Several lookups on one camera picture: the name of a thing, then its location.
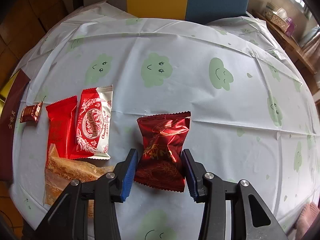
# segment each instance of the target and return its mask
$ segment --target clear plastic bag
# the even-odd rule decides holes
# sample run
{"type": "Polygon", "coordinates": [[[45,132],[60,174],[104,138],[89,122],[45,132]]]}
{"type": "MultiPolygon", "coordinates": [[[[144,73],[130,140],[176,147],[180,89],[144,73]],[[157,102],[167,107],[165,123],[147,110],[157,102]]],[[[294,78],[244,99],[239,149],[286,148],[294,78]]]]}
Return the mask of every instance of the clear plastic bag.
{"type": "MultiPolygon", "coordinates": [[[[53,205],[71,180],[79,179],[81,182],[96,180],[113,169],[114,166],[99,168],[91,163],[60,158],[56,146],[51,144],[44,170],[44,204],[53,205]]],[[[93,200],[89,200],[88,217],[90,218],[93,218],[93,203],[93,200]]]]}
{"type": "Polygon", "coordinates": [[[278,16],[280,17],[280,18],[282,18],[282,19],[284,19],[284,20],[286,20],[287,19],[287,12],[285,11],[285,9],[283,9],[282,7],[279,9],[279,10],[277,10],[277,14],[278,14],[278,16]]]}

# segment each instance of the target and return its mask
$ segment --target red snack package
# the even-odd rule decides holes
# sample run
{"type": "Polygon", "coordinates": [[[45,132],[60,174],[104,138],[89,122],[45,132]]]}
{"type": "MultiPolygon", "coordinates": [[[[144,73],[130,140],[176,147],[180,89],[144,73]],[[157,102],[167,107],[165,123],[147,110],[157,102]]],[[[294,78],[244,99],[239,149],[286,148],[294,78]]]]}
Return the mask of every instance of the red snack package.
{"type": "Polygon", "coordinates": [[[76,144],[77,102],[77,96],[73,96],[46,106],[50,125],[47,152],[54,143],[60,158],[69,159],[76,144]]]}
{"type": "Polygon", "coordinates": [[[21,113],[20,122],[34,121],[37,123],[41,114],[42,104],[43,102],[41,101],[41,103],[34,106],[26,106],[21,113]]]}
{"type": "Polygon", "coordinates": [[[108,148],[112,94],[112,85],[82,91],[76,124],[75,154],[80,156],[78,158],[110,159],[108,148]]]}
{"type": "Polygon", "coordinates": [[[158,189],[184,191],[180,159],[190,127],[190,112],[158,114],[137,119],[144,152],[134,180],[158,189]]]}

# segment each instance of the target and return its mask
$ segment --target metal screw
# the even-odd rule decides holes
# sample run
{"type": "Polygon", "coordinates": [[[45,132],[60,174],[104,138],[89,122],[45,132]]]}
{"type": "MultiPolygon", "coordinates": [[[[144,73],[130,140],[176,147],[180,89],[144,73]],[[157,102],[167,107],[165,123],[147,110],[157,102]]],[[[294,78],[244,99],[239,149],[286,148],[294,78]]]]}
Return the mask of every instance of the metal screw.
{"type": "Polygon", "coordinates": [[[113,172],[108,172],[108,173],[106,174],[106,177],[107,177],[108,179],[113,179],[115,176],[116,176],[116,175],[115,175],[113,172]]]}
{"type": "Polygon", "coordinates": [[[77,180],[77,179],[74,179],[74,180],[72,180],[72,181],[70,182],[71,186],[77,186],[79,183],[80,183],[80,182],[79,182],[79,180],[77,180]]]}
{"type": "Polygon", "coordinates": [[[207,179],[213,179],[213,178],[214,178],[214,174],[211,173],[211,172],[207,172],[204,176],[205,176],[207,179]]]}
{"type": "Polygon", "coordinates": [[[240,183],[244,187],[248,187],[249,186],[249,182],[247,180],[245,180],[245,179],[241,180],[240,183]]]}

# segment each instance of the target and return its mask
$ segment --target dark red snack package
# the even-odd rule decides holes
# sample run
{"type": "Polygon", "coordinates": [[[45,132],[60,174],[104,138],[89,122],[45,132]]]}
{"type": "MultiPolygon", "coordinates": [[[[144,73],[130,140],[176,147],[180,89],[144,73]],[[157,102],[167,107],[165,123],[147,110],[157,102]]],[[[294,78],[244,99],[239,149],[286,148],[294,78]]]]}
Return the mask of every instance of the dark red snack package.
{"type": "Polygon", "coordinates": [[[190,127],[190,112],[158,114],[137,119],[144,152],[134,180],[158,189],[184,191],[180,159],[190,127]]]}
{"type": "Polygon", "coordinates": [[[46,106],[49,118],[47,150],[54,143],[60,158],[70,159],[76,145],[77,102],[77,96],[73,96],[46,106]]]}
{"type": "Polygon", "coordinates": [[[26,106],[21,113],[20,122],[33,121],[37,123],[41,114],[42,104],[43,102],[41,101],[36,105],[26,106]]]}

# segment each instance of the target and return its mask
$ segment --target cable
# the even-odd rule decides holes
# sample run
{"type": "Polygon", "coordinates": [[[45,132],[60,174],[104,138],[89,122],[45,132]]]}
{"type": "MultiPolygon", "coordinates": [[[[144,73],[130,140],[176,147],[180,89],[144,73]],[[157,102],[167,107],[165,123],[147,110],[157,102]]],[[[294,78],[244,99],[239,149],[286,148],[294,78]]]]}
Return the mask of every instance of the cable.
{"type": "Polygon", "coordinates": [[[0,212],[1,212],[2,214],[4,214],[4,215],[7,217],[7,219],[9,219],[9,221],[10,221],[10,223],[11,223],[11,230],[14,232],[14,230],[13,230],[13,223],[12,223],[11,219],[10,219],[10,218],[7,216],[7,214],[4,213],[2,210],[0,210],[0,212]]]}

